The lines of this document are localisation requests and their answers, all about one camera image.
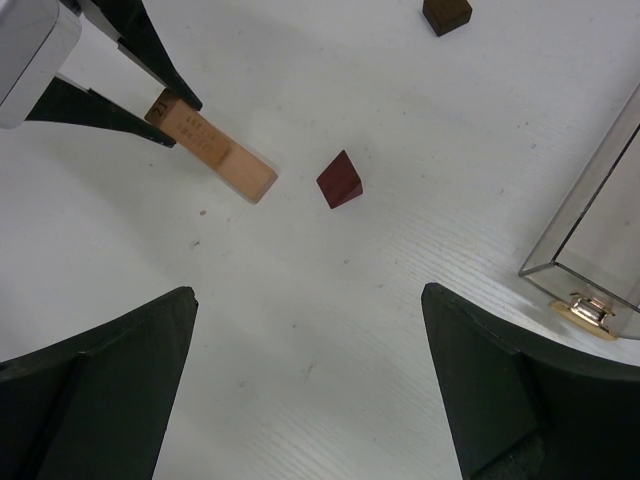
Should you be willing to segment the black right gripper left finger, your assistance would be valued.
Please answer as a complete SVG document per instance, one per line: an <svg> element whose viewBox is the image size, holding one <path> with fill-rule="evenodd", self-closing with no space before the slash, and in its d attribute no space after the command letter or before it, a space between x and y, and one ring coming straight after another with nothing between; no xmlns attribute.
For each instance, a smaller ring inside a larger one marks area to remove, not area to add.
<svg viewBox="0 0 640 480"><path fill-rule="evenodd" d="M179 287L2 362L2 478L152 478L197 310Z"/></svg>

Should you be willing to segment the red wedge wood block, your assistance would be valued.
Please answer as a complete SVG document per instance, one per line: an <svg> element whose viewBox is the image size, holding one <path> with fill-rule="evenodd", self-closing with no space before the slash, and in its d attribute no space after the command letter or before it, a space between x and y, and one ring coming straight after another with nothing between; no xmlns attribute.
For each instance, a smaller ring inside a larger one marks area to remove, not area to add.
<svg viewBox="0 0 640 480"><path fill-rule="evenodd" d="M325 168L316 183L331 209L363 194L361 178L345 150Z"/></svg>

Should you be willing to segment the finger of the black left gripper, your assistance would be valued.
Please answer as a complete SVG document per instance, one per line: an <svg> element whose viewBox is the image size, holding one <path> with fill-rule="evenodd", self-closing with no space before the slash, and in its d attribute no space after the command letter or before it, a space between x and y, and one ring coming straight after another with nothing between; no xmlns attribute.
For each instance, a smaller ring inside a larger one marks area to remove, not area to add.
<svg viewBox="0 0 640 480"><path fill-rule="evenodd" d="M202 102L174 67L141 0L88 0L82 13L134 63L199 111Z"/></svg>
<svg viewBox="0 0 640 480"><path fill-rule="evenodd" d="M173 138L158 127L94 90L82 88L59 76L51 80L26 120L124 132L168 148L176 144Z"/></svg>

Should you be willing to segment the clear plastic box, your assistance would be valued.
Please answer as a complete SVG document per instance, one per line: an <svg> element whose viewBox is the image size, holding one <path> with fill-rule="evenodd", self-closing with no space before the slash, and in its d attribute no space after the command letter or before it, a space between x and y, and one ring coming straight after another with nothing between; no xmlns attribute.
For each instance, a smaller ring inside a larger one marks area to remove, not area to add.
<svg viewBox="0 0 640 480"><path fill-rule="evenodd" d="M639 95L633 93L522 265L552 311L605 340L639 337Z"/></svg>

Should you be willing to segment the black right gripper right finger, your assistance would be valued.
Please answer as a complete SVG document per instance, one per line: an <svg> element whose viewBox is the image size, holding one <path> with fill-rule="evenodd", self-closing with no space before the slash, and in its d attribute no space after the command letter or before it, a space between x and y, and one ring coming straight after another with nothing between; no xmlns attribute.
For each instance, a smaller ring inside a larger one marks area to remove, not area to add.
<svg viewBox="0 0 640 480"><path fill-rule="evenodd" d="M638 367L521 328L438 283L421 302L463 478L638 478Z"/></svg>

